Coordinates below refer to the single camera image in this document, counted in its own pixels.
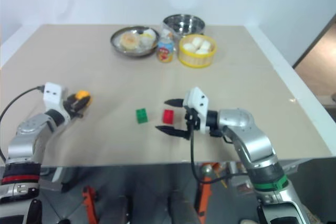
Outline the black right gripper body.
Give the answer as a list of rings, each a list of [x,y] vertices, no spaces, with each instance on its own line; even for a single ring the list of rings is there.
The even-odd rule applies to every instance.
[[[186,110],[185,119],[187,126],[187,133],[185,136],[187,140],[190,140],[194,130],[198,131],[200,129],[201,120],[198,117],[198,112],[195,109],[189,108],[188,106],[184,106],[184,109]]]

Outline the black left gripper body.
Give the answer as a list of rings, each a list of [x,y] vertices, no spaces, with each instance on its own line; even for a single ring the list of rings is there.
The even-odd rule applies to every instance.
[[[67,97],[67,99],[63,102],[63,107],[66,112],[69,114],[70,118],[73,119],[78,116],[77,109],[77,99],[75,94],[71,94]]]

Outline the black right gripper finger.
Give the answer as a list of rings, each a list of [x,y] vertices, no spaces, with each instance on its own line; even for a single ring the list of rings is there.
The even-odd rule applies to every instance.
[[[159,131],[167,134],[167,135],[170,135],[170,136],[182,137],[182,138],[185,137],[185,131],[175,129],[172,126],[158,125],[155,128],[158,129]]]
[[[164,104],[173,106],[176,108],[182,108],[183,102],[184,102],[184,99],[169,99],[169,100],[164,101]]]

